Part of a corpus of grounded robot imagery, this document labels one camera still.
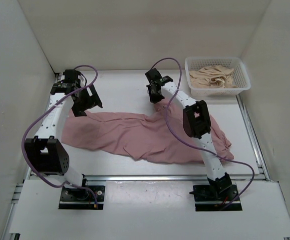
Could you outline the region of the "pink trousers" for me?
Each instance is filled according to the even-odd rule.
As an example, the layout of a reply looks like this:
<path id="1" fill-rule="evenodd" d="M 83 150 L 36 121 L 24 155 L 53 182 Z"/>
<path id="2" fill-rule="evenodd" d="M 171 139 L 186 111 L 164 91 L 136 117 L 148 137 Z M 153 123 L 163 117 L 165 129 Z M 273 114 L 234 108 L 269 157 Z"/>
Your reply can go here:
<path id="1" fill-rule="evenodd" d="M 168 100 L 153 105 L 151 115 L 128 112 L 69 114 L 62 131 L 62 143 L 91 151 L 144 159 L 159 164 L 201 163 L 201 152 L 183 130 L 183 111 Z"/>

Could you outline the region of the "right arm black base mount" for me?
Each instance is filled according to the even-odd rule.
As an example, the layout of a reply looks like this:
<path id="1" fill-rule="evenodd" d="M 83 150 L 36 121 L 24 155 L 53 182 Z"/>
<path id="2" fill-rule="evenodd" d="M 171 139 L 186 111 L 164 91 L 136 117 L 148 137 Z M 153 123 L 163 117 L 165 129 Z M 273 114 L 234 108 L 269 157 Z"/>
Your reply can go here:
<path id="1" fill-rule="evenodd" d="M 193 185 L 193 190 L 189 194 L 194 196 L 196 212 L 243 210 L 239 197 L 227 206 L 239 194 L 236 184 L 233 184 L 219 196 L 212 192 L 210 185 Z"/>

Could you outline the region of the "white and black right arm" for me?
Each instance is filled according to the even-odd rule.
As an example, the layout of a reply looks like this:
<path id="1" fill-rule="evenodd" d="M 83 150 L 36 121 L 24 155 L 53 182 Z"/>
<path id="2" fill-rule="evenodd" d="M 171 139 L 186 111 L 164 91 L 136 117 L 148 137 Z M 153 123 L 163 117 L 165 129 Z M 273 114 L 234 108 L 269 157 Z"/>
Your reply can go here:
<path id="1" fill-rule="evenodd" d="M 206 167 L 211 198 L 220 200 L 231 194 L 232 181 L 222 166 L 211 137 L 211 120 L 205 101 L 197 101 L 177 89 L 169 76 L 157 77 L 147 85 L 151 103 L 170 97 L 183 111 L 183 129 L 199 148 Z"/>

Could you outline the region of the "white perforated plastic basket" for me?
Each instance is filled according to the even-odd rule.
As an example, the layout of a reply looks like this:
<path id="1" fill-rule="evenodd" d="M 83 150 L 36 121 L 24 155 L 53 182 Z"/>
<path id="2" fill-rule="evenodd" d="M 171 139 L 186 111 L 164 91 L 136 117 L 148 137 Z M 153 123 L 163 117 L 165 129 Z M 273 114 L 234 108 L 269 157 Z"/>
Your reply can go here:
<path id="1" fill-rule="evenodd" d="M 236 96 L 251 88 L 243 62 L 237 57 L 188 57 L 185 72 L 191 95 Z"/>

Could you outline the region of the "beige trousers in basket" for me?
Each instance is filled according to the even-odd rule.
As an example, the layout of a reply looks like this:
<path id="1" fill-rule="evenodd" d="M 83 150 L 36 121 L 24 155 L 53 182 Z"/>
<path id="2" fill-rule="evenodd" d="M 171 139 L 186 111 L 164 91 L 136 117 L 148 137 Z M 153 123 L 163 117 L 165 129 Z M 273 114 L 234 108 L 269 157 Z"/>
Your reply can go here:
<path id="1" fill-rule="evenodd" d="M 221 65 L 206 66 L 199 70 L 190 70 L 190 83 L 198 89 L 230 89 L 237 88 L 233 83 L 233 68 Z"/>

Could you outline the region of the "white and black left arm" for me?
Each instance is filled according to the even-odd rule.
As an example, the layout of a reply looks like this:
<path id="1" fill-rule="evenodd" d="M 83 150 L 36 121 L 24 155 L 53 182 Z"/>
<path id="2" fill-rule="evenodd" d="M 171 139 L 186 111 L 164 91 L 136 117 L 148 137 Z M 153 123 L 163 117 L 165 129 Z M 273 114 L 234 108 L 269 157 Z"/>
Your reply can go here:
<path id="1" fill-rule="evenodd" d="M 80 79 L 56 82 L 49 96 L 46 112 L 33 122 L 40 124 L 34 137 L 28 138 L 27 129 L 22 137 L 21 149 L 31 170 L 53 188 L 67 186 L 78 200 L 88 198 L 90 188 L 83 183 L 83 174 L 70 166 L 69 155 L 61 144 L 67 116 L 76 107 L 78 116 L 85 110 L 102 106 L 93 83 L 84 85 Z"/>

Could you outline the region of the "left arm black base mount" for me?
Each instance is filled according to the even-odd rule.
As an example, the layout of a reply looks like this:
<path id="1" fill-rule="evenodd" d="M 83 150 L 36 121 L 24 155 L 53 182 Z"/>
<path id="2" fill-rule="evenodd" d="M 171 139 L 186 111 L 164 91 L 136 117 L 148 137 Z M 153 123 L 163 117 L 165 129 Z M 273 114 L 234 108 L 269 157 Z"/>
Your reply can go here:
<path id="1" fill-rule="evenodd" d="M 63 187 L 58 208 L 60 210 L 103 210 L 105 185 L 86 185 L 85 187 L 93 191 L 97 203 L 94 202 L 94 196 L 89 190 Z"/>

